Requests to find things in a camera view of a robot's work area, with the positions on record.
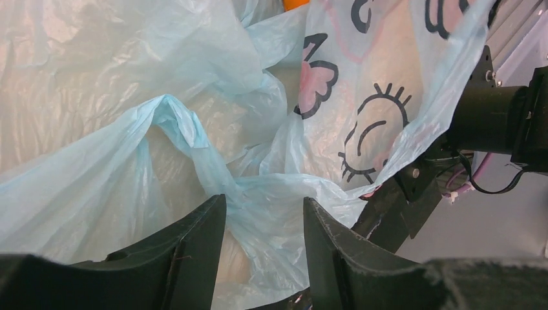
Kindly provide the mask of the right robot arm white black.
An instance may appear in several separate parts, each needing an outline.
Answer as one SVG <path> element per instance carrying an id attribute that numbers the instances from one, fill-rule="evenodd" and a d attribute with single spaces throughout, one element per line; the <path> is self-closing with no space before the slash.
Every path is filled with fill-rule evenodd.
<path id="1" fill-rule="evenodd" d="M 547 173 L 547 67 L 527 86 L 465 87 L 446 132 L 453 149 L 508 154 L 527 172 Z"/>

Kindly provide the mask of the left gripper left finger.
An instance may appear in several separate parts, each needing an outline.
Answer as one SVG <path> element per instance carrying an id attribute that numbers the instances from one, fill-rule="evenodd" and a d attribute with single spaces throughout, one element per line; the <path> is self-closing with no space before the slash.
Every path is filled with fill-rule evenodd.
<path id="1" fill-rule="evenodd" d="M 104 261 L 72 265 L 1 256 L 2 309 L 209 309 L 226 222 L 215 195 Z"/>

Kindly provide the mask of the light blue plastic bag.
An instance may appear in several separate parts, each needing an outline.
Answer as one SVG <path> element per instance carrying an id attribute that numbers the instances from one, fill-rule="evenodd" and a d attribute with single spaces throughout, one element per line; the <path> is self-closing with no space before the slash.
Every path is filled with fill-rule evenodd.
<path id="1" fill-rule="evenodd" d="M 450 125 L 493 1 L 2 1 L 1 251 L 101 260 L 227 197 L 214 309 L 309 285 Z"/>

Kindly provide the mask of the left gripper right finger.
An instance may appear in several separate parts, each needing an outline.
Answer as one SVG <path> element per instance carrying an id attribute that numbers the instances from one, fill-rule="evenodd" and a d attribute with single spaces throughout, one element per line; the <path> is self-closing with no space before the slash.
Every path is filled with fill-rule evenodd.
<path id="1" fill-rule="evenodd" d="M 547 260 L 416 263 L 369 242 L 314 199 L 303 201 L 314 309 L 546 309 Z"/>

